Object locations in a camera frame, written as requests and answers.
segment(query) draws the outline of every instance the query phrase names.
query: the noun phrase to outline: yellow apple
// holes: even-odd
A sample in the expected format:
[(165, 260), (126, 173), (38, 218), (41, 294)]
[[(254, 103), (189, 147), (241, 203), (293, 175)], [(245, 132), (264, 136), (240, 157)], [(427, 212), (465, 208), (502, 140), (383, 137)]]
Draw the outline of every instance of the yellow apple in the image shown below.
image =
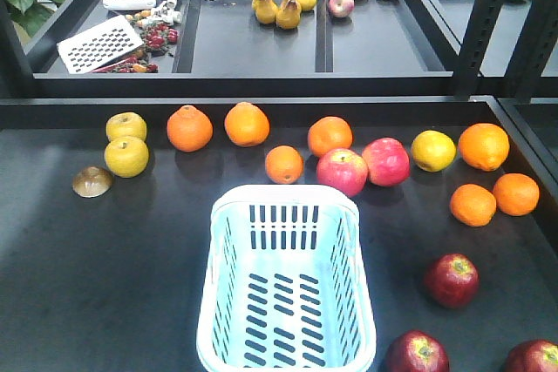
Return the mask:
[(109, 141), (125, 135), (137, 137), (142, 141), (147, 137), (146, 121), (135, 112), (123, 112), (110, 117), (106, 121), (105, 130)]
[(105, 163), (109, 170), (121, 178), (133, 178), (147, 167), (149, 150), (141, 139), (131, 135), (118, 137), (105, 149)]

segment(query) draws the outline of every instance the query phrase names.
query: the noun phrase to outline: apple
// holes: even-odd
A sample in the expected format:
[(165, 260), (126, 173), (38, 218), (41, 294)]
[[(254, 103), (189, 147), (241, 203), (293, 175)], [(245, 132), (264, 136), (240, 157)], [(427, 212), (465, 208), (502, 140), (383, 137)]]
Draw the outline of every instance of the apple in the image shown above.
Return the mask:
[(395, 186), (411, 175), (409, 155), (396, 139), (376, 139), (363, 149), (362, 156), (374, 185)]
[(389, 372), (449, 372), (444, 346), (432, 336), (409, 330), (391, 342), (385, 356)]
[(440, 305), (461, 308), (477, 294), (479, 272), (463, 254), (445, 254), (426, 269), (423, 283), (430, 296)]
[(347, 17), (355, 9), (354, 0), (330, 0), (328, 3), (330, 13), (334, 17)]
[(348, 148), (334, 148), (317, 161), (317, 182), (332, 186), (349, 198), (364, 189), (368, 167), (362, 157)]
[(147, 124), (137, 113), (123, 112), (113, 115), (106, 121), (105, 132), (109, 141), (125, 135), (132, 135), (145, 141), (147, 137)]
[(558, 372), (558, 346), (536, 339), (512, 348), (504, 372)]

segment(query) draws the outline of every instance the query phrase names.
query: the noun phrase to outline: white basket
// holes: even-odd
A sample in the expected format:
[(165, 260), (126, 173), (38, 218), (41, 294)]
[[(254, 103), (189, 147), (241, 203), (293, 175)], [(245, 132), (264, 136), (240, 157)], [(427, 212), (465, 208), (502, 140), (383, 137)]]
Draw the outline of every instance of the white basket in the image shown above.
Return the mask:
[(376, 328), (357, 206), (319, 185), (238, 186), (211, 213), (197, 332), (211, 372), (367, 370)]

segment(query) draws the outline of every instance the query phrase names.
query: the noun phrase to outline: black shelf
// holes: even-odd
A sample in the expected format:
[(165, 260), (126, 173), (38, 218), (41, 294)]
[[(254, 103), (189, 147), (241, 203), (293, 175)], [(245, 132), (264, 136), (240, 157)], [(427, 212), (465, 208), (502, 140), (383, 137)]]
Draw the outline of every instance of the black shelf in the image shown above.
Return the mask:
[[(222, 128), (235, 100), (191, 98), (214, 122), (214, 138), (194, 153), (175, 151), (164, 130), (182, 99), (0, 102), (0, 147), (7, 151), (0, 155), (3, 369), (202, 371), (195, 330), (211, 206), (234, 186), (269, 183), (264, 156), (279, 144), (299, 148), (299, 182), (315, 183), (306, 135), (323, 115), (351, 123), (356, 151), (383, 136), (408, 149), (430, 128), (457, 140), (476, 122), (501, 125), (512, 145), (495, 172), (459, 158), (440, 173), (413, 166), (400, 186), (368, 185), (354, 198), (378, 330), (371, 371), (383, 370), (388, 345), (410, 328), (443, 342), (456, 372), (496, 372), (517, 343), (558, 340), (558, 184), (494, 98), (251, 100), (269, 115), (272, 130), (263, 145), (240, 148)], [(71, 179), (84, 166), (103, 164), (105, 121), (122, 111), (146, 119), (150, 164), (137, 178), (116, 179), (101, 197), (79, 198)], [(498, 212), (480, 228), (453, 218), (448, 201), (456, 187), (490, 188), (504, 172), (539, 183), (541, 202), (532, 214)], [(480, 293), (457, 311), (438, 307), (420, 287), (429, 261), (449, 252), (468, 255), (480, 270)]]

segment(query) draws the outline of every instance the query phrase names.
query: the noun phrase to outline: orange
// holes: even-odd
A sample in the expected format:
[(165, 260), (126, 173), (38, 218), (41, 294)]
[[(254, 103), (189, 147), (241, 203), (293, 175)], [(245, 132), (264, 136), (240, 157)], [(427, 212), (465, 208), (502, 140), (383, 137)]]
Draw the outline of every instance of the orange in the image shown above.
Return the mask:
[(507, 173), (501, 176), (492, 190), (498, 208), (508, 215), (527, 215), (539, 202), (537, 183), (525, 174)]
[(458, 150), (468, 165), (491, 172), (506, 161), (509, 139), (499, 126), (478, 123), (469, 126), (461, 133)]
[(192, 105), (184, 105), (167, 121), (168, 140), (182, 152), (195, 152), (213, 137), (208, 116)]
[(323, 117), (308, 130), (308, 148), (320, 158), (334, 148), (350, 148), (352, 130), (342, 118)]
[(260, 145), (269, 136), (269, 120), (256, 105), (241, 102), (228, 111), (225, 131), (230, 140), (240, 147)]
[(496, 198), (484, 187), (468, 183), (453, 193), (450, 211), (462, 223), (470, 227), (482, 227), (496, 213)]
[(265, 173), (275, 183), (288, 185), (296, 182), (303, 174), (303, 156), (290, 145), (279, 145), (265, 156)]

